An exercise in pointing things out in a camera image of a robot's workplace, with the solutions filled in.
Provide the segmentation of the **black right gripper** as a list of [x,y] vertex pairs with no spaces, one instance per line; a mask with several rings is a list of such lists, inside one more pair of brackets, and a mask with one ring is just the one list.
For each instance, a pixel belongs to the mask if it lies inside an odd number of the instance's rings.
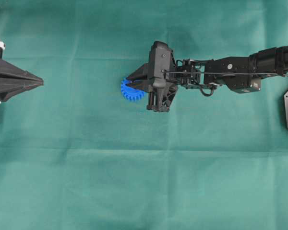
[[130,88],[149,94],[148,110],[169,112],[179,86],[199,90],[204,96],[208,95],[205,92],[208,85],[201,84],[201,69],[208,63],[207,60],[175,60],[172,55],[172,61],[170,70],[165,71],[166,86],[164,88],[154,88],[148,80],[148,63],[140,66],[126,78],[128,81],[132,81],[129,83]]

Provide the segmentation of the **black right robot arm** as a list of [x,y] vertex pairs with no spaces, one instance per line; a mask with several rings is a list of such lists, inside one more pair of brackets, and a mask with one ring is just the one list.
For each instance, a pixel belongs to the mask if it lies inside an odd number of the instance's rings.
[[287,73],[288,46],[248,57],[176,60],[166,43],[155,41],[148,62],[127,77],[127,86],[148,93],[148,110],[168,112],[179,86],[199,90],[206,97],[221,85],[236,93],[258,92],[263,79]]

